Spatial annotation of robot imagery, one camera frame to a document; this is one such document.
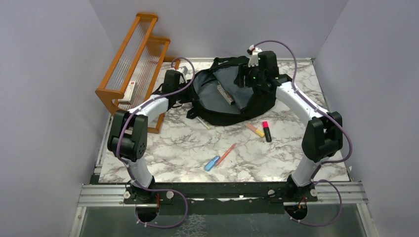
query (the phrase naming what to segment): orange wooden shelf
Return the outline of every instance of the orange wooden shelf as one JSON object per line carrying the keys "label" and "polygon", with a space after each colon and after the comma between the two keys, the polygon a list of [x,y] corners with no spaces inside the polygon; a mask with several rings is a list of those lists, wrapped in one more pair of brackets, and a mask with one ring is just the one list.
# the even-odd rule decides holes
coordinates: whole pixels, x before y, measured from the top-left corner
{"label": "orange wooden shelf", "polygon": [[[114,115],[119,109],[129,110],[147,100],[153,92],[163,62],[174,57],[166,56],[170,39],[154,36],[152,30],[158,20],[152,13],[138,13],[118,49],[111,65],[95,93]],[[136,81],[137,90],[131,105],[121,105],[118,100],[130,81]],[[159,133],[164,114],[159,116],[156,127],[148,132]]]}

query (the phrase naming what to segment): black mounting plate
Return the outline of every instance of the black mounting plate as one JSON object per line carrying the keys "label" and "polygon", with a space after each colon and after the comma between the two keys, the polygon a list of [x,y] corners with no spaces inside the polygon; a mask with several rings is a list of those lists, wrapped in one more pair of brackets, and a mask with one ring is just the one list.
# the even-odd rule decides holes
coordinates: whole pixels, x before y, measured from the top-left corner
{"label": "black mounting plate", "polygon": [[[154,183],[153,189],[173,189],[181,192],[188,199],[189,214],[216,215],[216,214],[248,214],[269,213],[284,214],[284,202],[299,202],[300,198],[290,200],[287,198],[286,182],[229,182],[229,183]],[[161,215],[182,215],[185,211],[184,200],[174,194],[173,198],[166,196],[167,192],[149,193],[151,198],[144,199],[136,195],[143,190],[127,186],[131,197],[124,200],[124,204],[159,203]],[[303,195],[307,202],[317,201],[307,191]]]}

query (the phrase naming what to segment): metal frame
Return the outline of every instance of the metal frame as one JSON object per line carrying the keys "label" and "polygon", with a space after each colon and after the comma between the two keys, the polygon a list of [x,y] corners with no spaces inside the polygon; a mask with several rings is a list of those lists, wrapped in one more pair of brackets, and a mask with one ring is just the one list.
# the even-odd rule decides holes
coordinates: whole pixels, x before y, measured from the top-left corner
{"label": "metal frame", "polygon": [[374,220],[370,215],[370,210],[368,209],[367,204],[359,203],[356,205],[358,206],[358,212],[367,237],[378,237],[378,231]]}
{"label": "metal frame", "polygon": [[[361,182],[334,182],[341,193],[344,204],[357,204],[367,237],[378,237],[367,204],[368,198]],[[316,185],[318,192],[316,202],[307,205],[339,204],[339,198],[332,186],[326,183]],[[124,204],[123,194],[126,185],[83,185],[80,193],[73,227],[70,236],[80,235],[87,207],[157,207],[156,204]],[[297,202],[284,202],[284,205],[295,205]]]}
{"label": "metal frame", "polygon": [[102,172],[102,164],[96,165],[93,171],[93,175],[100,175],[100,172]]}
{"label": "metal frame", "polygon": [[[344,204],[367,204],[368,199],[361,182],[334,182],[342,196]],[[316,185],[318,192],[316,202],[308,205],[338,204],[339,198],[336,191],[329,184]],[[137,206],[155,207],[155,204],[124,204],[123,194],[126,185],[83,185],[80,193],[78,207],[89,206]],[[284,205],[295,205],[297,202],[284,202]]]}
{"label": "metal frame", "polygon": [[70,237],[80,236],[85,214],[86,214],[86,207],[77,207],[73,226],[70,231]]}
{"label": "metal frame", "polygon": [[102,143],[100,144],[99,153],[97,154],[95,171],[96,171],[97,167],[102,167],[102,164],[103,164],[103,151],[104,151],[104,149],[106,149],[106,142],[107,142],[106,139],[109,136],[109,132],[111,132],[111,130],[109,129],[111,124],[112,124],[111,114],[108,115],[106,120],[107,120],[107,124],[105,126],[105,131],[103,132],[103,138],[102,138]]}

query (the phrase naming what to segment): marble surface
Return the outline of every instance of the marble surface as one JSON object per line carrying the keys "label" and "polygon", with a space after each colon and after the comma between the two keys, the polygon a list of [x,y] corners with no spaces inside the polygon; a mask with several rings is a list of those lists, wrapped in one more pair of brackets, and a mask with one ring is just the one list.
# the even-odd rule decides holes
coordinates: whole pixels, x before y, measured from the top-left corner
{"label": "marble surface", "polygon": [[[209,68],[211,62],[195,62],[196,71]],[[293,74],[293,62],[279,62],[281,73]],[[192,77],[189,64],[187,78]],[[157,88],[163,81],[168,63],[162,66]],[[311,62],[299,62],[297,86],[314,102],[325,108],[325,103]],[[268,121],[272,142],[267,143],[244,126],[244,122],[222,127],[210,126],[207,130],[197,119],[186,118],[190,104],[171,109],[166,113],[160,134],[148,134],[144,158],[157,182],[244,182],[286,181],[296,169],[303,152],[301,140],[304,126],[297,116],[282,102],[265,114],[248,122],[261,129],[262,121]],[[211,171],[204,166],[216,155],[222,155],[233,144],[233,151]],[[129,181],[123,164],[107,150],[103,153],[100,183]],[[342,159],[338,152],[331,159]],[[331,181],[349,181],[345,165],[326,164],[315,177]]]}

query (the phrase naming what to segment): pen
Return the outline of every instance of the pen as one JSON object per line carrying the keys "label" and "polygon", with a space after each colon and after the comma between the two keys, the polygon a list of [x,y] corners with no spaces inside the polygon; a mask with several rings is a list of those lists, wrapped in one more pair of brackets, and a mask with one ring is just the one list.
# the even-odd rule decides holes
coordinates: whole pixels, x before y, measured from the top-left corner
{"label": "pen", "polygon": [[230,153],[230,151],[236,146],[236,143],[234,143],[233,145],[231,145],[231,147],[223,154],[223,156],[218,160],[216,165],[219,165],[222,160]]}

